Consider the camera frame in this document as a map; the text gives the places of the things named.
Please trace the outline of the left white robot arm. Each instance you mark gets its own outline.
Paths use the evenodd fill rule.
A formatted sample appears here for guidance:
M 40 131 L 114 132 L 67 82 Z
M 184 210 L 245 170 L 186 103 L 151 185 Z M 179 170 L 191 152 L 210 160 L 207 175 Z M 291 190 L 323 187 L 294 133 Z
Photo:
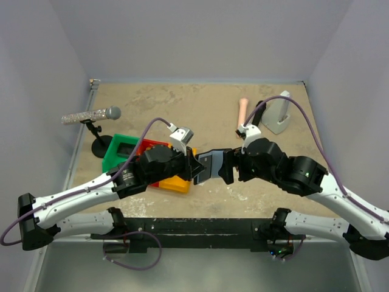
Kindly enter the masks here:
M 63 231 L 60 222 L 82 210 L 142 193 L 174 176 L 191 181 L 204 169 L 190 147 L 183 153 L 156 145 L 73 189 L 38 198 L 25 193 L 18 198 L 22 249 L 31 251 L 53 242 Z

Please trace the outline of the black leather card holder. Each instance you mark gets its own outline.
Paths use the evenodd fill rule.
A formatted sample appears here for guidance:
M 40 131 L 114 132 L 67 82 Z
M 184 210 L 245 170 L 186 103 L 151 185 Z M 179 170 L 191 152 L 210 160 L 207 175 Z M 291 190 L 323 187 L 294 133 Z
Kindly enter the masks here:
M 230 173 L 226 163 L 229 151 L 229 148 L 221 148 L 197 154 L 195 158 L 204 169 L 195 176 L 193 180 L 194 185 L 204 183 L 213 178 L 222 178 L 225 183 L 228 183 L 230 181 Z

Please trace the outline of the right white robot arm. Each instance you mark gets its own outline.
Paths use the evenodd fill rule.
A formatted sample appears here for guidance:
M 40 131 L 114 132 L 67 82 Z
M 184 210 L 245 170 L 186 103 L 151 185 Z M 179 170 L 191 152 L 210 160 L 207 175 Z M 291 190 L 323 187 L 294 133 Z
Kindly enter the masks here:
M 222 151 L 218 172 L 226 184 L 258 178 L 281 190 L 313 200 L 332 210 L 339 218 L 310 216 L 279 208 L 262 232 L 271 240 L 287 235 L 315 237 L 348 244 L 355 254 L 369 260 L 388 257 L 388 211 L 367 203 L 343 187 L 327 169 L 307 156 L 291 156 L 266 138 L 246 148 Z

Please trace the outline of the grey credit card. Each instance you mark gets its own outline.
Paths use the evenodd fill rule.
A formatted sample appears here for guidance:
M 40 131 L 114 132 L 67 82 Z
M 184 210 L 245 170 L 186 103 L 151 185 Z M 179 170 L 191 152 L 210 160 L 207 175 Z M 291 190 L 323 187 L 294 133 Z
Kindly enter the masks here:
M 201 153 L 200 155 L 198 155 L 197 160 L 204 166 L 205 169 L 211 169 L 213 153 L 212 152 Z

